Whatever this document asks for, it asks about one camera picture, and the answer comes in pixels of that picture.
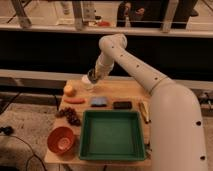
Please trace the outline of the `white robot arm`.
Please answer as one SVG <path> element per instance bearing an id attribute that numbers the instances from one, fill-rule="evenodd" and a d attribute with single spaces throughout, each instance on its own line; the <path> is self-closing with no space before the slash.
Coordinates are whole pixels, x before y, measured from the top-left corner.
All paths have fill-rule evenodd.
<path id="1" fill-rule="evenodd" d="M 88 74 L 97 83 L 119 64 L 151 95 L 152 171 L 208 171 L 203 119 L 195 94 L 126 51 L 123 34 L 99 40 L 101 54 Z"/>

